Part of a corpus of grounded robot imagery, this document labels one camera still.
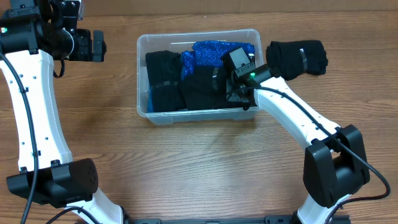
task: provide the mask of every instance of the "black fabric bundle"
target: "black fabric bundle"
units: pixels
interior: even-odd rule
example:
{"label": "black fabric bundle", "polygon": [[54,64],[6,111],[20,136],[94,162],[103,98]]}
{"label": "black fabric bundle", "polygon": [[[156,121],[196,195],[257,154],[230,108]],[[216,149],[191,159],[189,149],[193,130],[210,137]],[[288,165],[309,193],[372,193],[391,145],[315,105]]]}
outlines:
{"label": "black fabric bundle", "polygon": [[180,83],[181,55],[168,50],[146,54],[149,85],[154,112],[178,111],[186,108],[177,88]]}
{"label": "black fabric bundle", "polygon": [[197,66],[195,72],[184,79],[178,88],[188,110],[211,110],[250,107],[249,102],[226,101],[227,75],[225,69]]}
{"label": "black fabric bundle", "polygon": [[324,75],[328,59],[319,40],[272,41],[267,47],[267,63],[272,70],[289,81],[303,73]]}

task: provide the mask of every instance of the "white container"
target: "white container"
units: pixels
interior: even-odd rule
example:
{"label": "white container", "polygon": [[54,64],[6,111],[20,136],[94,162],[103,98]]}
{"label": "white container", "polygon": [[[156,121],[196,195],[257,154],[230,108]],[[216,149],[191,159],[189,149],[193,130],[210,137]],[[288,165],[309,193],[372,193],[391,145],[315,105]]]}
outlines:
{"label": "white container", "polygon": [[148,118],[156,125],[172,124],[174,122],[182,121],[253,119],[259,111],[258,107],[251,107],[247,111],[244,111],[242,108],[228,108],[218,110],[147,113],[149,81],[145,54],[160,50],[169,50],[171,52],[181,53],[186,50],[192,50],[192,46],[195,42],[204,40],[251,43],[256,48],[256,66],[258,67],[264,64],[260,34],[254,29],[187,34],[142,35],[137,40],[137,112],[141,116]]}

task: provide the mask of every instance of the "wooden table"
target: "wooden table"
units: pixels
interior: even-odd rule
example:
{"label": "wooden table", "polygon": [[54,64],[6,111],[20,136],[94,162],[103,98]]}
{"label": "wooden table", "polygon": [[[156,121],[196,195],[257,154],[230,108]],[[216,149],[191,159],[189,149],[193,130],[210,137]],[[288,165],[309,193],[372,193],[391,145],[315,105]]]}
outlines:
{"label": "wooden table", "polygon": [[[105,63],[67,62],[55,80],[63,133],[76,160],[92,158],[99,186],[134,218],[236,218],[291,214],[307,191],[303,151],[267,113],[249,121],[154,126],[136,111],[136,40],[142,34],[257,29],[270,41],[319,39],[327,74],[302,75],[292,89],[322,115],[362,132],[368,161],[392,195],[345,206],[353,223],[398,223],[398,12],[322,12],[211,16],[89,17],[105,33]],[[0,223],[18,223],[25,199],[6,177],[17,174],[18,138],[9,90],[0,76]],[[371,181],[355,195],[383,193]],[[59,210],[33,205],[28,223]],[[59,223],[74,223],[68,214]]]}

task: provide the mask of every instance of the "robotic arm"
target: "robotic arm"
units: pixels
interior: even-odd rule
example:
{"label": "robotic arm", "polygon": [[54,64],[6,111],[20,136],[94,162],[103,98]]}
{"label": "robotic arm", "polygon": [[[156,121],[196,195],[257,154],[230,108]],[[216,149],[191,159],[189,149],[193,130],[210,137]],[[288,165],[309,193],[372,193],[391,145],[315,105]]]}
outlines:
{"label": "robotic arm", "polygon": [[[82,0],[11,0],[11,7],[0,20],[0,52],[16,71],[12,72],[10,63],[0,61],[11,93],[20,147],[20,174],[7,178],[10,192],[29,198],[30,190],[35,187],[33,202],[65,208],[66,212],[76,209],[74,212],[88,223],[150,223],[133,222],[122,207],[112,203],[98,188],[93,161],[73,161],[63,137],[53,89],[52,76],[57,77],[53,61],[103,62],[106,52],[101,31],[94,31],[92,41],[88,30],[76,28],[77,21],[83,17]],[[352,125],[341,128],[327,120],[301,100],[277,72],[267,65],[256,68],[253,63],[246,63],[249,59],[245,57],[243,50],[238,49],[224,60],[240,87],[239,93],[249,96],[273,115],[305,150],[303,181],[309,196],[289,222],[324,224],[336,204],[369,182],[368,168],[334,141],[338,139],[366,160],[361,133]],[[24,86],[22,92],[17,85],[19,81]],[[38,170],[32,154],[29,114],[21,93],[29,102],[34,102],[30,110],[36,133]],[[302,108],[293,104],[292,99]],[[303,113],[303,109],[316,122]],[[332,159],[332,151],[341,154]],[[40,181],[33,186],[35,171]]]}

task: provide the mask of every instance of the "black folded garment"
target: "black folded garment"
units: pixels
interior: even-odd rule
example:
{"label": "black folded garment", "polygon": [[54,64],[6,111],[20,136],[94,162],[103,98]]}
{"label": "black folded garment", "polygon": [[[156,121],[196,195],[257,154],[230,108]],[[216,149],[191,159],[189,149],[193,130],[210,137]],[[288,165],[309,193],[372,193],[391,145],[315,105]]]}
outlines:
{"label": "black folded garment", "polygon": [[168,50],[146,54],[149,85],[154,112],[186,109],[177,85],[180,83],[181,55]]}
{"label": "black folded garment", "polygon": [[267,63],[271,70],[289,81],[303,73],[324,75],[328,59],[319,40],[272,41],[267,47]]}
{"label": "black folded garment", "polygon": [[197,66],[193,75],[184,79],[178,88],[188,110],[211,110],[222,108],[248,108],[250,103],[226,101],[227,75],[224,67]]}

